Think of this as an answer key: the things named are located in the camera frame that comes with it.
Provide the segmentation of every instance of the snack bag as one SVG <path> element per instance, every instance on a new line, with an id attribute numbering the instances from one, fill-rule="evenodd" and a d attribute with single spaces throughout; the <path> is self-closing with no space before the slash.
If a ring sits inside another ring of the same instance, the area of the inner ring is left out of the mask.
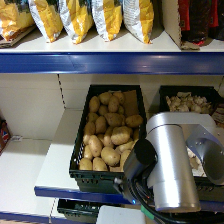
<path id="1" fill-rule="evenodd" d="M 33 24 L 27 0 L 0 0 L 0 35 L 6 41 L 15 39 Z"/>
<path id="2" fill-rule="evenodd" d="M 189 4 L 190 0 L 178 0 L 181 31 L 190 30 Z"/>
<path id="3" fill-rule="evenodd" d="M 151 43 L 153 19 L 150 0 L 124 0 L 124 24 L 132 35 L 145 44 Z"/>
<path id="4" fill-rule="evenodd" d="M 58 0 L 28 0 L 30 11 L 46 42 L 55 41 L 63 24 L 58 13 Z"/>
<path id="5" fill-rule="evenodd" d="M 81 43 L 93 25 L 90 2 L 88 0 L 59 0 L 59 12 L 72 42 Z"/>
<path id="6" fill-rule="evenodd" d="M 215 39 L 224 41 L 224 0 L 218 0 L 218 23 Z"/>
<path id="7" fill-rule="evenodd" d="M 10 139 L 10 133 L 7 128 L 7 123 L 5 120 L 1 120 L 0 118 L 0 155 L 2 153 L 2 150 L 5 148 L 6 143 Z"/>
<path id="8" fill-rule="evenodd" d="M 92 0 L 93 20 L 98 34 L 105 40 L 113 40 L 120 31 L 122 7 L 119 0 Z"/>
<path id="9" fill-rule="evenodd" d="M 210 19 L 210 0 L 190 1 L 190 31 L 188 41 L 201 44 L 208 37 Z"/>

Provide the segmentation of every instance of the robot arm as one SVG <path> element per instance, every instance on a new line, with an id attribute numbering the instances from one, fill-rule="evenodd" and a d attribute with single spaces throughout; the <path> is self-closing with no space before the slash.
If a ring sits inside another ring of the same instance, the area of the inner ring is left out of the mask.
<path id="1" fill-rule="evenodd" d="M 148 121 L 146 139 L 136 143 L 125 162 L 120 192 L 131 203 L 142 204 L 164 221 L 195 223 L 195 220 L 172 221 L 165 214 L 200 211 L 186 145 L 200 158 L 209 180 L 223 185 L 224 130 L 216 128 L 209 115 L 169 112 Z M 155 210 L 148 206 L 152 195 Z M 224 220 L 224 214 L 219 216 L 211 217 L 212 223 Z M 201 223 L 211 220 L 206 217 Z"/>

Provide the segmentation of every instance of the crate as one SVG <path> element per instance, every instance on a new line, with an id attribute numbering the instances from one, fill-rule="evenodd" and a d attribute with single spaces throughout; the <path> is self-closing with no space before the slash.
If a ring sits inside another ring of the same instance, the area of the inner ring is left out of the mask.
<path id="1" fill-rule="evenodd" d="M 160 112 L 170 111 L 166 96 L 176 96 L 178 92 L 191 92 L 192 96 L 206 97 L 207 101 L 212 103 L 212 108 L 215 108 L 221 100 L 221 96 L 213 86 L 161 86 L 159 90 Z"/>
<path id="2" fill-rule="evenodd" d="M 82 223 L 96 223 L 100 207 L 103 205 L 116 207 L 120 206 L 108 203 L 106 204 L 99 202 L 59 199 L 57 211 L 61 214 L 64 214 L 65 218 L 71 221 Z"/>
<path id="3" fill-rule="evenodd" d="M 82 158 L 84 149 L 83 130 L 86 124 L 86 117 L 89 113 L 90 99 L 93 96 L 98 96 L 99 94 L 107 91 L 126 92 L 132 90 L 136 91 L 139 114 L 143 117 L 143 124 L 140 125 L 139 129 L 139 138 L 145 138 L 147 119 L 143 103 L 142 92 L 139 85 L 90 85 L 69 167 L 70 177 L 75 178 L 80 188 L 80 191 L 118 194 L 118 192 L 113 187 L 113 181 L 115 177 L 122 179 L 124 176 L 123 172 L 78 170 L 78 163 Z"/>

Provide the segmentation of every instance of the chip bag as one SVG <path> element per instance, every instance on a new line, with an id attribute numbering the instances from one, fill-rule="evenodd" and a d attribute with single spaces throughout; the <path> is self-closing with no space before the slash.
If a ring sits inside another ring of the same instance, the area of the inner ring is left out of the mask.
<path id="1" fill-rule="evenodd" d="M 125 27 L 141 42 L 151 43 L 154 11 L 150 0 L 124 0 Z"/>
<path id="2" fill-rule="evenodd" d="M 90 2 L 88 0 L 59 0 L 59 12 L 72 42 L 81 43 L 93 25 Z"/>
<path id="3" fill-rule="evenodd" d="M 58 0 L 28 0 L 30 11 L 46 42 L 55 41 L 63 24 L 58 12 Z"/>
<path id="4" fill-rule="evenodd" d="M 105 41 L 113 40 L 122 23 L 122 6 L 119 0 L 92 0 L 92 14 L 98 34 Z"/>
<path id="5" fill-rule="evenodd" d="M 218 0 L 218 23 L 215 38 L 224 41 L 224 0 Z"/>
<path id="6" fill-rule="evenodd" d="M 0 34 L 6 41 L 15 39 L 33 24 L 26 0 L 0 0 Z"/>

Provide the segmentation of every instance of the shelf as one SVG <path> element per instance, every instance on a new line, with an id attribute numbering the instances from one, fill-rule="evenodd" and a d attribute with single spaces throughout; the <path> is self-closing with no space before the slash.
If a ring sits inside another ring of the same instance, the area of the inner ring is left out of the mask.
<path id="1" fill-rule="evenodd" d="M 146 45 L 122 28 L 104 42 L 92 28 L 83 43 L 72 44 L 66 32 L 45 43 L 38 29 L 12 48 L 0 49 L 1 73 L 198 74 L 223 75 L 224 42 L 208 39 L 199 52 L 181 52 L 162 29 Z"/>
<path id="2" fill-rule="evenodd" d="M 8 142 L 0 156 L 0 219 L 49 223 L 54 198 L 33 191 L 50 141 Z"/>
<path id="3" fill-rule="evenodd" d="M 82 111 L 65 110 L 37 178 L 35 194 L 43 197 L 129 204 L 120 194 L 81 192 L 75 179 L 70 178 L 70 159 L 81 115 Z"/>

